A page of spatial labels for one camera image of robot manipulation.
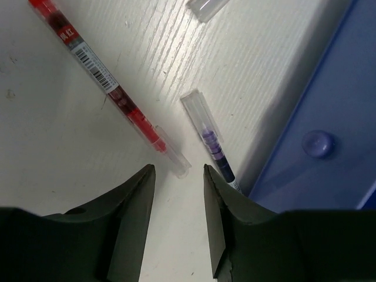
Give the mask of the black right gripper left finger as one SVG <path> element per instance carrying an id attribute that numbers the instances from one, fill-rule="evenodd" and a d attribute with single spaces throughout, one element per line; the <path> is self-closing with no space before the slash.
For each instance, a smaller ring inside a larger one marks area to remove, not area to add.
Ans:
<path id="1" fill-rule="evenodd" d="M 138 281 L 155 193 L 147 165 L 63 214 L 1 209 L 2 281 Z"/>

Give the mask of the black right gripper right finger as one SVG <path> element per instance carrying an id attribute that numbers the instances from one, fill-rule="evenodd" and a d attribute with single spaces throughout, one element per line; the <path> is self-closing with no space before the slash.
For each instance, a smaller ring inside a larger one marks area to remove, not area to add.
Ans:
<path id="1" fill-rule="evenodd" d="M 374 281 L 375 211 L 272 212 L 204 166 L 212 275 L 217 281 Z"/>

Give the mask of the blue wide bottom drawer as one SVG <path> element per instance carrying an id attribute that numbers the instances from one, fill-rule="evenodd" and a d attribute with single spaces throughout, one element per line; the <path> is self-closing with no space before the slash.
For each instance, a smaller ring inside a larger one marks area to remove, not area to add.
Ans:
<path id="1" fill-rule="evenodd" d="M 352 1 L 249 198 L 281 213 L 375 209 L 375 2 Z"/>

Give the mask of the red pen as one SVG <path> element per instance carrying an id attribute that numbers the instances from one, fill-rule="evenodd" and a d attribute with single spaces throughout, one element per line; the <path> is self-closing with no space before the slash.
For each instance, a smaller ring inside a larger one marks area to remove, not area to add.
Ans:
<path id="1" fill-rule="evenodd" d="M 190 163 L 173 146 L 165 131 L 151 124 L 61 10 L 52 1 L 29 1 L 29 4 L 147 144 L 164 157 L 172 173 L 180 179 L 186 177 Z"/>

